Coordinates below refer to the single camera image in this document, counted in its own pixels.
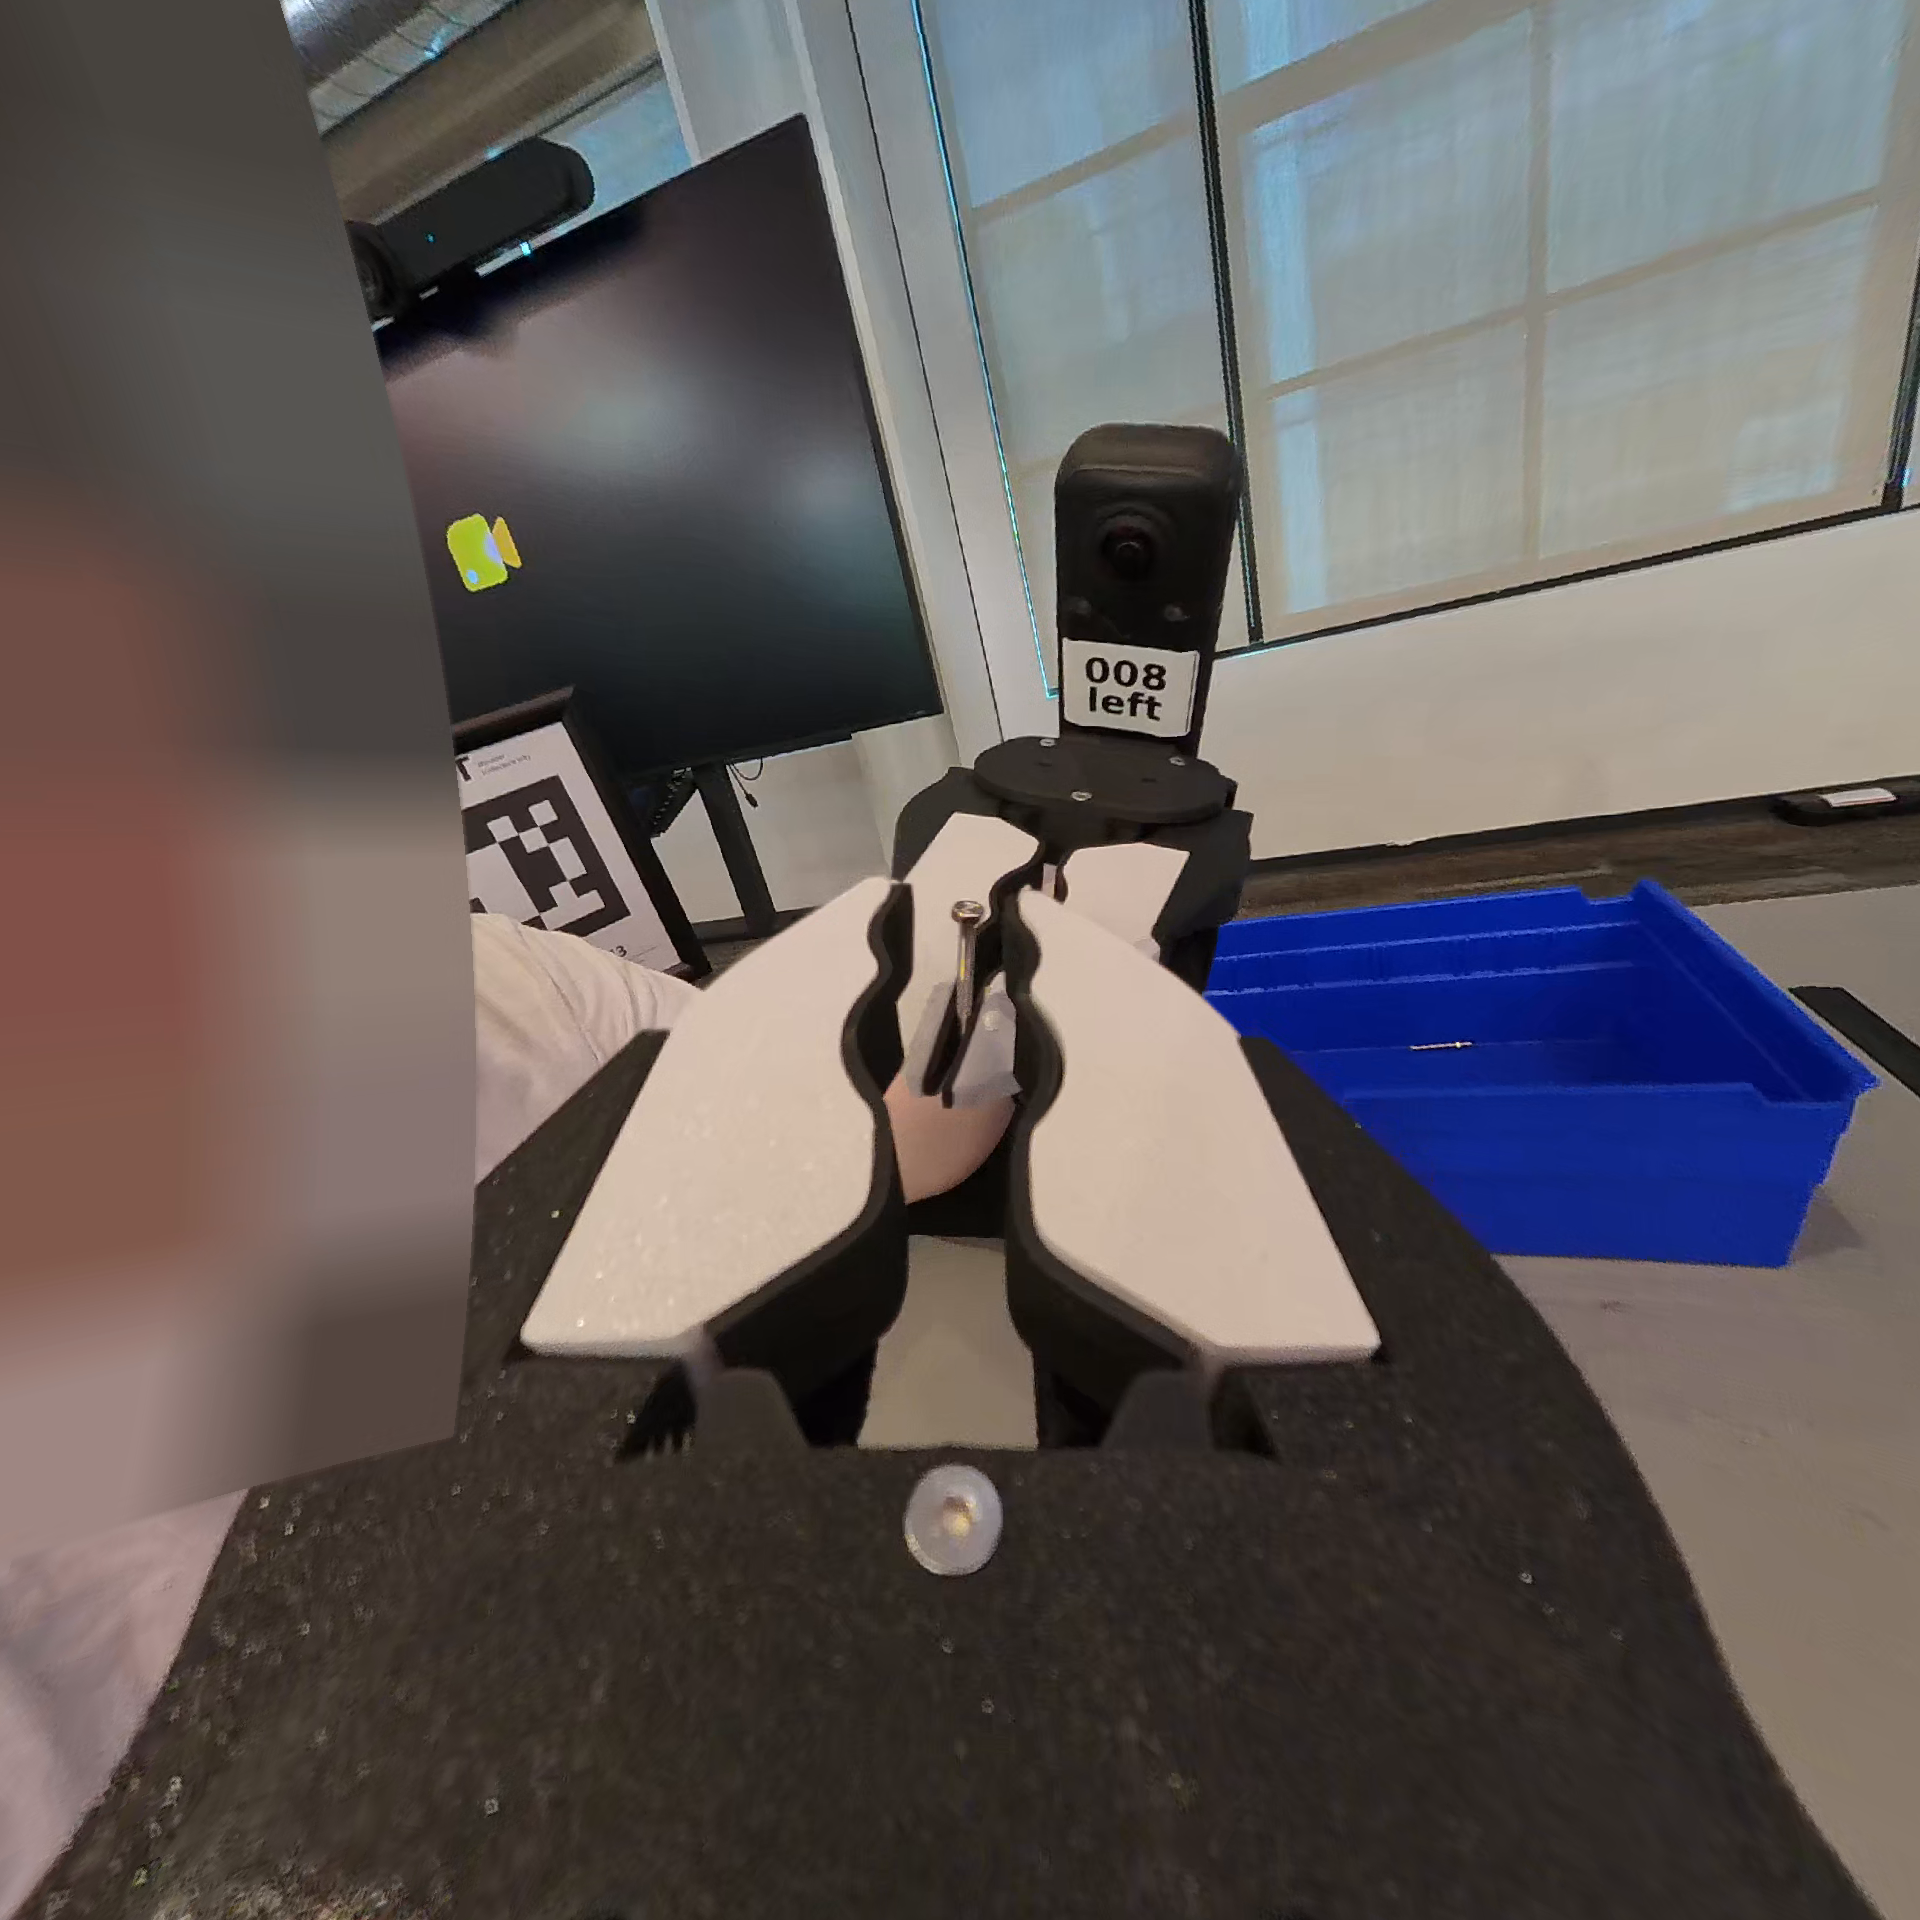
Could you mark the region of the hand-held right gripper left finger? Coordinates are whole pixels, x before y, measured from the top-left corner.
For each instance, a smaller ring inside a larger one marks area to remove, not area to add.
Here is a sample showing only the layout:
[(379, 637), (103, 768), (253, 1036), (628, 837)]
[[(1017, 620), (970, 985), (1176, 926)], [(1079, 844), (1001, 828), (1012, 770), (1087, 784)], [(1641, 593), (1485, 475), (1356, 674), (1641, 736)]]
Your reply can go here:
[(764, 1371), (814, 1445), (851, 1445), (907, 1280), (885, 1090), (910, 887), (864, 878), (735, 961), (662, 1038), (519, 1344)]

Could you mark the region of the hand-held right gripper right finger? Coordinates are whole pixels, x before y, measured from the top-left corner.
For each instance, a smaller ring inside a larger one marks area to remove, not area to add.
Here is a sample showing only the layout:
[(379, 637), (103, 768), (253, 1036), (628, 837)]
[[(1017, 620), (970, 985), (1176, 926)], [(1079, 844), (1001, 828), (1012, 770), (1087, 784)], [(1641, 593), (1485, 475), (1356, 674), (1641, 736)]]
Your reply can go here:
[(1001, 1289), (1040, 1445), (1102, 1445), (1145, 1384), (1221, 1434), (1231, 1373), (1352, 1367), (1380, 1331), (1275, 1114), (1283, 1059), (1063, 901), (1001, 911), (1020, 1116)]

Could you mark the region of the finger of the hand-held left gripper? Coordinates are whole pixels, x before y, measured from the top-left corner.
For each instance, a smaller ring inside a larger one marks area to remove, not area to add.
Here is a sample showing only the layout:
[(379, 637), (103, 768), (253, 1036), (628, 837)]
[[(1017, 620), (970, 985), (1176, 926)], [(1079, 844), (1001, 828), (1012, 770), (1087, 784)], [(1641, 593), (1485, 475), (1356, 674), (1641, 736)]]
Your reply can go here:
[(910, 887), (918, 908), (1001, 908), (1041, 876), (1041, 841), (1009, 819), (899, 822), (899, 883)]
[[(1041, 883), (1073, 915), (1102, 924), (1144, 956), (1163, 962), (1163, 936), (1154, 929), (1188, 853), (1154, 841), (1093, 844), (1072, 853), (1060, 867), (1045, 867)], [(948, 1067), (948, 1102), (956, 1109), (1017, 1096), (1020, 1014), (1007, 985), (999, 945), (975, 945), (979, 961), (970, 1027)]]

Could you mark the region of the long metal bolt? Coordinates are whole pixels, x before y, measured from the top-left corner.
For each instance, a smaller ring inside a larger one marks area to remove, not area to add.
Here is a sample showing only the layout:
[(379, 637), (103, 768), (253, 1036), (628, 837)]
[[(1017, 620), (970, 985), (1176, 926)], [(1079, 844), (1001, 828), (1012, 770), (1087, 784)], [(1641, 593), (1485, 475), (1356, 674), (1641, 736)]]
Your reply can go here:
[[(949, 934), (954, 934), (954, 949), (949, 949), (949, 981), (948, 981), (948, 995), (954, 985), (954, 976), (960, 967), (973, 967), (975, 968), (975, 985), (979, 985), (979, 1000), (975, 1000), (975, 1014), (973, 1014), (973, 1031), (979, 1022), (979, 1013), (985, 1005), (985, 990), (991, 990), (991, 961), (992, 961), (992, 945), (991, 945), (991, 929), (992, 929), (992, 915), (991, 905), (979, 897), (956, 897), (949, 905)], [(949, 1048), (954, 1054), (963, 1054), (966, 1045), (973, 1041), (973, 1031), (966, 1038), (956, 1038), (948, 1025), (948, 1013), (939, 1022), (939, 1045)]]

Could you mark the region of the blue plastic bin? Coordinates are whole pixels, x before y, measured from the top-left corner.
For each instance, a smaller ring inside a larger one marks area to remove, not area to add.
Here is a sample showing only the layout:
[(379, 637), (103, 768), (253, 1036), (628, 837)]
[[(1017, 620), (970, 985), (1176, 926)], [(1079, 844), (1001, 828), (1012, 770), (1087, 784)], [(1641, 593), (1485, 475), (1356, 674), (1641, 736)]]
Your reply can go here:
[(1205, 995), (1503, 1256), (1785, 1268), (1877, 1086), (1656, 880), (1233, 919)]

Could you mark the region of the person in white t-shirt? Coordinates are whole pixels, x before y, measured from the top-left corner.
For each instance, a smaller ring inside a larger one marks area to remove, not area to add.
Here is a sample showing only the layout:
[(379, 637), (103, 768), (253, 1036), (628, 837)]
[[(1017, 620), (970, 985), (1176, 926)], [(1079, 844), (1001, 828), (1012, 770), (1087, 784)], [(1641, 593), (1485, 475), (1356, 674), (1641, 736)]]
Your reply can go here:
[[(692, 985), (567, 934), (475, 917), (477, 1178)], [(242, 1496), (4, 1563), (4, 1915), (103, 1795), (170, 1676)]]

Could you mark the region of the black-white marker sign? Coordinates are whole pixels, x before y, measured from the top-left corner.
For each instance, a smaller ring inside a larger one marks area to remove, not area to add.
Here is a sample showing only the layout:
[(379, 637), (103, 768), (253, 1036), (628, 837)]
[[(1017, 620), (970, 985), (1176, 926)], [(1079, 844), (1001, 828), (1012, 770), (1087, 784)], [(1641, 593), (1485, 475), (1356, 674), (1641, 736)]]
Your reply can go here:
[(713, 962), (573, 684), (455, 728), (468, 905), (705, 979)]

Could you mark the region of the large paned window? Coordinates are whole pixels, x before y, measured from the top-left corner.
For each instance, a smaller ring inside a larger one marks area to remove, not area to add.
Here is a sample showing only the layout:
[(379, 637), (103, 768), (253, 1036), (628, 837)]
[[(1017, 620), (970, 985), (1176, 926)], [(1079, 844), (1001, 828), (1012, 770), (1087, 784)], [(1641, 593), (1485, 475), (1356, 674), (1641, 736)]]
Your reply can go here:
[(1899, 508), (1917, 2), (910, 2), (1024, 640), (1098, 421), (1223, 649)]

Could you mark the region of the large black monitor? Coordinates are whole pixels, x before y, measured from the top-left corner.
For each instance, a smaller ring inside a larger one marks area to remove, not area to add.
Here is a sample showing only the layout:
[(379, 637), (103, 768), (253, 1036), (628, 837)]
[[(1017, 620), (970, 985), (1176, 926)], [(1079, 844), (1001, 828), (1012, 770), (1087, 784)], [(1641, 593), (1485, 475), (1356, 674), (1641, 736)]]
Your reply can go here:
[(635, 778), (944, 708), (804, 115), (376, 334), (455, 725)]

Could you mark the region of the black desk divider strip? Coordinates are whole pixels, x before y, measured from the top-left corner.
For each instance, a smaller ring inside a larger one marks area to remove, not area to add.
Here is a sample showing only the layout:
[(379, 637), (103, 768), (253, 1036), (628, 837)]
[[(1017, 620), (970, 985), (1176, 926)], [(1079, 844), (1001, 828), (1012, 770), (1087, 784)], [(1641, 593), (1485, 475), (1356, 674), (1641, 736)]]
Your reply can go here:
[(1917, 1038), (1843, 985), (1794, 985), (1789, 992), (1873, 1067), (1882, 1067), (1884, 1078), (1897, 1080), (1912, 1096), (1920, 1094)]

